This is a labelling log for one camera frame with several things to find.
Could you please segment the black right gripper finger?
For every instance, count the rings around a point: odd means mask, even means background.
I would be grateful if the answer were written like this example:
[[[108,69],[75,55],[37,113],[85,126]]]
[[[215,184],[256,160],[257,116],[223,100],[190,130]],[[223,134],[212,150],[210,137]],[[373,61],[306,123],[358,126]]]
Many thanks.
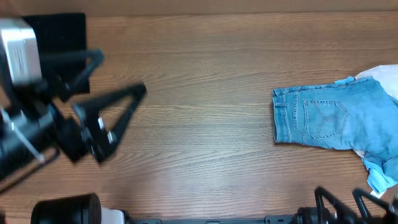
[[[352,211],[352,209],[350,209],[343,202],[338,200],[334,195],[332,195],[329,191],[327,191],[323,187],[317,187],[314,193],[317,205],[318,224],[322,224],[324,221],[326,221],[326,218],[323,217],[323,209],[324,209],[323,199],[329,201],[329,203],[336,210],[337,218],[334,221],[332,221],[332,223],[344,223],[344,224],[361,223],[361,220],[359,219],[357,214],[355,214],[354,211]]]
[[[370,193],[365,192],[363,189],[354,189],[352,191],[355,202],[359,208],[361,218],[359,223],[363,224],[395,224],[395,211],[392,204],[387,203]],[[383,217],[374,217],[368,210],[363,198],[366,198],[373,204],[385,210],[386,214]]]

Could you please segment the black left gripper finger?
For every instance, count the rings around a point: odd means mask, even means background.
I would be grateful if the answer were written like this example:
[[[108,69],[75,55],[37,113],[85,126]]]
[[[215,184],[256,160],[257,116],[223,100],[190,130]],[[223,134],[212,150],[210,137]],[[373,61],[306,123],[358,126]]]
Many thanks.
[[[47,72],[39,83],[39,94],[49,98],[59,97],[63,102],[68,101],[74,94],[78,93],[89,77],[104,60],[100,49],[79,50],[61,54],[43,55],[40,62]],[[69,65],[75,62],[84,62],[85,66],[77,73],[73,73],[70,80],[65,81],[54,68]]]
[[[146,94],[145,84],[135,83],[73,104],[80,120],[83,144],[98,163],[115,154]]]

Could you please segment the black skirt with pearl buttons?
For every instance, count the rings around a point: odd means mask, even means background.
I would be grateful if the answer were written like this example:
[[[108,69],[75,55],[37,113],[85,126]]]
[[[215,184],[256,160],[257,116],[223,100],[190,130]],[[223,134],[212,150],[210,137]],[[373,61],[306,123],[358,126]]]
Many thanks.
[[[22,19],[33,28],[40,55],[87,50],[85,13],[22,16]],[[54,68],[54,72],[67,81],[84,66],[84,62],[75,62]],[[77,94],[84,93],[90,93],[89,81]]]

